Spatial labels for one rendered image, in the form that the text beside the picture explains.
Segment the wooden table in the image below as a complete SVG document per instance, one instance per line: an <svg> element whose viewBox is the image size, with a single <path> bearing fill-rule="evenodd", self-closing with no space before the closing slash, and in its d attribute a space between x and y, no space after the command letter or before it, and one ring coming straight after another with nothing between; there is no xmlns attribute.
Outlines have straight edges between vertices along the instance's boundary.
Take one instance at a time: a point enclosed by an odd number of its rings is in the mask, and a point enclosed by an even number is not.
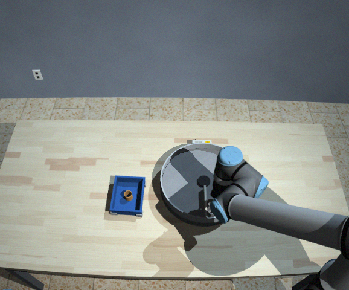
<svg viewBox="0 0 349 290"><path fill-rule="evenodd" d="M160 195L190 139L236 146L269 180L261 199L349 215L321 124L18 121L0 169L0 267L154 278L318 272L340 251L237 221L196 227ZM115 175L146 178L143 217L108 210Z"/></svg>

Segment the light wood surface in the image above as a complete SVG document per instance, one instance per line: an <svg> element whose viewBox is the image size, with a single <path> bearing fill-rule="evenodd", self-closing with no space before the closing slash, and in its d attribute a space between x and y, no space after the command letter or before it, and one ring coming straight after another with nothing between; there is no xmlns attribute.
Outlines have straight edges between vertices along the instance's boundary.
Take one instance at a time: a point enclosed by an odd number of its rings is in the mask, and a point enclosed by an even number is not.
<svg viewBox="0 0 349 290"><path fill-rule="evenodd" d="M321 124L19 121L0 169L0 267L128 277L277 276L318 272L339 255L242 222L211 228L178 221L161 200L159 172L190 139L238 147L269 180L261 199L349 215ZM143 217L110 215L115 175L146 178Z"/></svg>

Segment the blue tray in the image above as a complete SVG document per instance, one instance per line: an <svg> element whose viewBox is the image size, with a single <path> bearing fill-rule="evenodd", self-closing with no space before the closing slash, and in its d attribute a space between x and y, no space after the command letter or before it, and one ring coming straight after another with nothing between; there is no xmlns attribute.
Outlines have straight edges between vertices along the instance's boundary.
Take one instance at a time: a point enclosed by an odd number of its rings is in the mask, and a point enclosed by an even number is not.
<svg viewBox="0 0 349 290"><path fill-rule="evenodd" d="M144 188L145 177L116 175L110 203L110 213L142 216ZM130 190L133 194L133 199L131 201L127 201L124 197L126 190Z"/></svg>

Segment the gray wall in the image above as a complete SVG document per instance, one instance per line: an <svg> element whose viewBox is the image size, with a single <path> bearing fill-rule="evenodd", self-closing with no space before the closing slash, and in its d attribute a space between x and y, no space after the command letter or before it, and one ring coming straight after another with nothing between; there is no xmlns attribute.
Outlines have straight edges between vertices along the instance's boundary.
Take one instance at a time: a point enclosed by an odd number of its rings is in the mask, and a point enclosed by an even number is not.
<svg viewBox="0 0 349 290"><path fill-rule="evenodd" d="M0 98L47 97L349 103L349 1L0 1Z"/></svg>

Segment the terrazzo floor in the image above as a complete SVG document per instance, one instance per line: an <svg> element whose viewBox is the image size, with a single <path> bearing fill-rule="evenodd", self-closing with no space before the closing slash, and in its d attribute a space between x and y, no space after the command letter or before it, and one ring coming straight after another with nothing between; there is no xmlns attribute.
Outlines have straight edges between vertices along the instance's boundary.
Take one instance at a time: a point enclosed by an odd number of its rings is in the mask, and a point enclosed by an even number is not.
<svg viewBox="0 0 349 290"><path fill-rule="evenodd" d="M18 120L173 120L323 124L349 208L349 104L210 98L0 99L0 165ZM304 276L126 280L34 274L45 290L291 290ZM0 290L31 289L0 268Z"/></svg>

